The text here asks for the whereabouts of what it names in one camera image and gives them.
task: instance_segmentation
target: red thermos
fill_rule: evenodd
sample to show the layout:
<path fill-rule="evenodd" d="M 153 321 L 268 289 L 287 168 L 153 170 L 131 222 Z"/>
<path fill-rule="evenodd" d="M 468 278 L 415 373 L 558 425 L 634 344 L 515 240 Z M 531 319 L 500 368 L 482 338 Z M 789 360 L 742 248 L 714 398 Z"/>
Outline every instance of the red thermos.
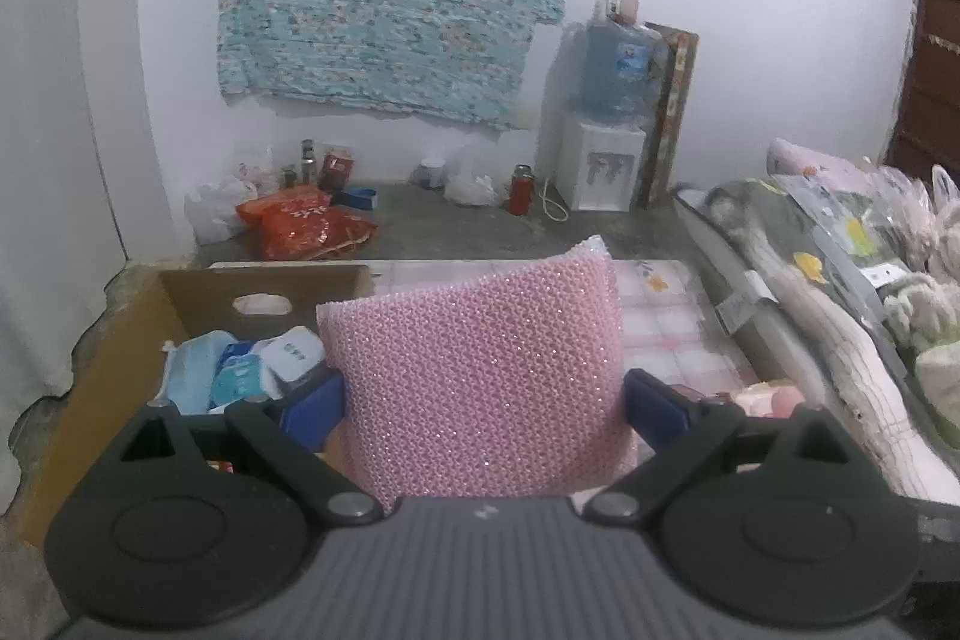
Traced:
<path fill-rule="evenodd" d="M 510 200 L 507 202 L 507 212 L 511 215 L 526 215 L 530 212 L 530 204 L 534 200 L 534 170 L 525 164 L 520 164 L 514 170 L 514 178 L 510 181 Z"/>

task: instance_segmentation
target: white cable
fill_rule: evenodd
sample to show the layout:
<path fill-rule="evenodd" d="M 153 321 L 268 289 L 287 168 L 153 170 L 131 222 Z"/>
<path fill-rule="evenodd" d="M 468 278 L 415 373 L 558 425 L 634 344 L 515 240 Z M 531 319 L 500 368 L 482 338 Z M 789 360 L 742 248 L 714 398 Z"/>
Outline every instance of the white cable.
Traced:
<path fill-rule="evenodd" d="M 570 220 L 570 213 L 568 213 L 568 211 L 566 210 L 566 207 L 563 204 L 560 204 L 559 202 L 556 202 L 553 199 L 548 199 L 546 197 L 546 189 L 549 187 L 550 187 L 550 178 L 544 177 L 544 189 L 541 191 L 541 201 L 542 201 L 542 205 L 544 205 L 544 215 L 546 215 L 547 218 L 550 218 L 550 220 L 553 220 L 554 223 L 566 223 L 568 220 Z M 554 207 L 560 210 L 563 213 L 563 218 L 556 218 L 555 215 L 551 215 L 550 209 L 546 206 L 547 204 L 552 204 Z"/>

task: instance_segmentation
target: pink item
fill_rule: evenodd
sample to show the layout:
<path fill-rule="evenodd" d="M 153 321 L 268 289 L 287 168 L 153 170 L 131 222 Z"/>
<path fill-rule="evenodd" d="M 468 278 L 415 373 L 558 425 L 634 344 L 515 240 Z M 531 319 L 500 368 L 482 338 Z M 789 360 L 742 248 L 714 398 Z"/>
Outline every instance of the pink item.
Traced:
<path fill-rule="evenodd" d="M 768 175 L 806 175 L 831 191 L 870 196 L 875 192 L 870 178 L 846 158 L 801 148 L 786 139 L 774 139 L 767 148 Z"/>
<path fill-rule="evenodd" d="M 318 322 L 347 378 L 344 471 L 386 507 L 569 492 L 637 462 L 599 237 L 501 274 L 323 305 Z"/>

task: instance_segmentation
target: cardboard box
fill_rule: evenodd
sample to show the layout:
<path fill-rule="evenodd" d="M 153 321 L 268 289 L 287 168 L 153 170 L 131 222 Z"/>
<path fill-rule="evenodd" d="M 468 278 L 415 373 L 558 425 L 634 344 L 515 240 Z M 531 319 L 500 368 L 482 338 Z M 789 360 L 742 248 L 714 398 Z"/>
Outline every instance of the cardboard box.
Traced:
<path fill-rule="evenodd" d="M 278 293 L 286 316 L 242 316 L 237 296 Z M 316 330 L 316 306 L 373 293 L 362 265 L 256 266 L 162 271 L 147 280 L 77 378 L 44 466 L 19 518 L 24 540 L 41 547 L 56 511 L 117 432 L 157 393 L 167 339 L 179 344 L 214 329 L 264 339 L 301 325 Z"/>

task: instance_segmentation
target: gray ribbed surface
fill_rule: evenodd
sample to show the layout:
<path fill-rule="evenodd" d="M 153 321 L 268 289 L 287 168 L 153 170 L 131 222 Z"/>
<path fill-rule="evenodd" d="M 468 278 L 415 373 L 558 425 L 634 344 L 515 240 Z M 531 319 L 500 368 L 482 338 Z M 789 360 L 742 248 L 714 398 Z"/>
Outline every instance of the gray ribbed surface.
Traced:
<path fill-rule="evenodd" d="M 136 637 L 84 620 L 64 640 Z M 696 602 L 640 535 L 581 521 L 563 499 L 408 499 L 330 534 L 308 572 L 200 640 L 724 640 L 783 637 Z M 793 640 L 805 637 L 791 633 Z M 906 639 L 889 624 L 810 634 Z"/>

